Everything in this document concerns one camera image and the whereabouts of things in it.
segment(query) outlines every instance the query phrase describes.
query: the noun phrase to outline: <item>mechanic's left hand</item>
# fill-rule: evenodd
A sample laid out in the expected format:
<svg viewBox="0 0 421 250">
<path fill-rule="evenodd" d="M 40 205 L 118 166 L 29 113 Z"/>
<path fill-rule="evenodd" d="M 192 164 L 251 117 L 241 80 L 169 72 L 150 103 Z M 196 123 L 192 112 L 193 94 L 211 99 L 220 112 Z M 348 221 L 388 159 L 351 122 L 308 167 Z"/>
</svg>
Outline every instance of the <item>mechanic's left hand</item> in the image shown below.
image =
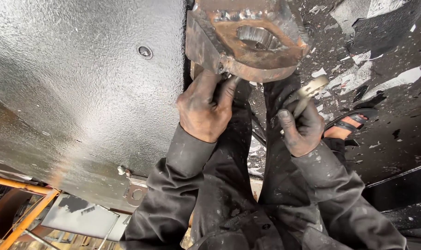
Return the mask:
<svg viewBox="0 0 421 250">
<path fill-rule="evenodd" d="M 220 85 L 221 76 L 204 70 L 177 99 L 180 125 L 191 136 L 216 142 L 232 116 L 232 100 L 238 81 L 233 76 Z"/>
</svg>

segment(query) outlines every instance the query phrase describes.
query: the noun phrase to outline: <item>dark gray sleeve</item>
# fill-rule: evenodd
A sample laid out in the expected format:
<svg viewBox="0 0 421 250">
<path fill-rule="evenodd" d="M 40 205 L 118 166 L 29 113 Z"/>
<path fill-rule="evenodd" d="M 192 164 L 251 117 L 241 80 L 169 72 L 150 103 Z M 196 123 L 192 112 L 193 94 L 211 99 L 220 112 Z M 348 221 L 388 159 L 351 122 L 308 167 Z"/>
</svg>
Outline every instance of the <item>dark gray sleeve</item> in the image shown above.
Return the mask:
<svg viewBox="0 0 421 250">
<path fill-rule="evenodd" d="M 354 249 L 405 249 L 406 239 L 363 197 L 364 183 L 348 171 L 324 144 L 292 161 L 311 187 L 329 235 Z"/>
<path fill-rule="evenodd" d="M 147 179 L 148 191 L 119 242 L 123 249 L 181 249 L 215 143 L 189 135 L 178 125 L 167 153 Z"/>
</svg>

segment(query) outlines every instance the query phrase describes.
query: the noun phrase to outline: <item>mechanic's right hand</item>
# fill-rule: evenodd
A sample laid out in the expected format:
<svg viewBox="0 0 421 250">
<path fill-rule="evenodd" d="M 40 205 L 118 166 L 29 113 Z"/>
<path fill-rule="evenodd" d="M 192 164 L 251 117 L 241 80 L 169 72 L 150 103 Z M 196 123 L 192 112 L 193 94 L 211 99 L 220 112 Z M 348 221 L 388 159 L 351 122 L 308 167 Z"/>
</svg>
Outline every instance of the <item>mechanic's right hand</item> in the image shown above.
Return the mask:
<svg viewBox="0 0 421 250">
<path fill-rule="evenodd" d="M 309 101 L 296 122 L 292 113 L 297 102 L 298 100 L 292 102 L 287 109 L 279 110 L 277 116 L 284 131 L 282 139 L 286 147 L 293 156 L 300 157 L 314 150 L 320 143 L 325 122 L 312 101 Z"/>
<path fill-rule="evenodd" d="M 216 142 L 232 117 L 232 100 L 239 81 L 204 70 L 177 99 L 180 125 L 191 136 Z"/>
</svg>

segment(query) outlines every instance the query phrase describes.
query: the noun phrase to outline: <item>round hole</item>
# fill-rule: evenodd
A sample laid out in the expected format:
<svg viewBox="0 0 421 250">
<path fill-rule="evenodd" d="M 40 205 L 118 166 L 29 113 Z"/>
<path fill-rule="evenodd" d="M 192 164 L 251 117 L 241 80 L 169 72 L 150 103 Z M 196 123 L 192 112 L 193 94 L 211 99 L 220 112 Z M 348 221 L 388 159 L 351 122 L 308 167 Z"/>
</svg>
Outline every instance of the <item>round hole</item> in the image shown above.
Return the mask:
<svg viewBox="0 0 421 250">
<path fill-rule="evenodd" d="M 142 198 L 142 190 L 141 189 L 137 189 L 137 190 L 133 191 L 132 199 L 138 201 L 141 198 Z"/>
<path fill-rule="evenodd" d="M 138 54 L 144 59 L 151 59 L 153 57 L 152 50 L 147 46 L 139 46 Z"/>
<path fill-rule="evenodd" d="M 277 37 L 261 27 L 241 26 L 237 29 L 237 37 L 249 48 L 255 50 L 274 50 L 284 47 Z"/>
</svg>

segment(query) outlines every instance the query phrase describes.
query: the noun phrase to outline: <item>black sandal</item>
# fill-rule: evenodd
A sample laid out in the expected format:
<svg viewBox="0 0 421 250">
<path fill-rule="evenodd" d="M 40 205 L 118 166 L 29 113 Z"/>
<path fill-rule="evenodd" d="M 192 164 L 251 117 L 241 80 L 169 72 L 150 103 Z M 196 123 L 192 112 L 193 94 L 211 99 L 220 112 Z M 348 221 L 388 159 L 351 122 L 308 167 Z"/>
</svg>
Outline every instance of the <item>black sandal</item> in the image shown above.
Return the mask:
<svg viewBox="0 0 421 250">
<path fill-rule="evenodd" d="M 339 127 L 339 128 L 349 130 L 351 132 L 355 132 L 355 131 L 363 128 L 363 125 L 367 121 L 369 121 L 373 117 L 376 117 L 377 115 L 378 115 L 377 109 L 355 109 L 355 110 L 351 110 L 351 111 L 343 114 L 339 118 L 335 119 L 334 121 L 328 123 L 328 125 L 325 126 L 325 131 L 327 129 L 335 126 L 335 127 Z M 353 125 L 351 125 L 347 122 L 341 121 L 341 119 L 343 119 L 347 116 L 351 117 L 354 121 L 360 123 L 361 125 L 356 128 L 356 127 L 354 127 Z M 345 140 L 345 146 L 358 146 L 358 147 L 360 147 L 360 144 L 358 144 L 354 139 L 351 139 L 351 140 Z"/>
</svg>

